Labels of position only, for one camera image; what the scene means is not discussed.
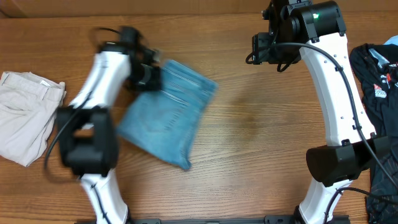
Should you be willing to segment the light blue denim jeans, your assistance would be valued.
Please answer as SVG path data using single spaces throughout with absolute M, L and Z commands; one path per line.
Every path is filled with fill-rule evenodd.
M 161 75 L 161 90 L 141 93 L 117 132 L 149 154 L 189 170 L 198 126 L 218 84 L 175 60 L 164 63 Z

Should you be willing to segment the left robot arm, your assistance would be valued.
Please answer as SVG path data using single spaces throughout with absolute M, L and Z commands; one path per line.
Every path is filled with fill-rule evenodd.
M 115 42 L 95 43 L 93 66 L 77 96 L 56 110 L 62 164 L 86 192 L 95 212 L 94 223 L 133 223 L 117 178 L 118 137 L 110 110 L 120 89 L 159 91 L 162 79 L 158 51 L 142 43 L 134 27 L 122 26 Z

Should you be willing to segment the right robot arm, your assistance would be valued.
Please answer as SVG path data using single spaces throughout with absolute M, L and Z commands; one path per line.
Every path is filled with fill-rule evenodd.
M 326 144 L 307 151 L 312 180 L 292 215 L 268 215 L 266 223 L 348 223 L 333 211 L 362 171 L 388 152 L 364 111 L 348 58 L 346 25 L 338 4 L 272 0 L 262 12 L 267 32 L 252 37 L 246 63 L 277 65 L 283 72 L 304 61 L 325 122 Z

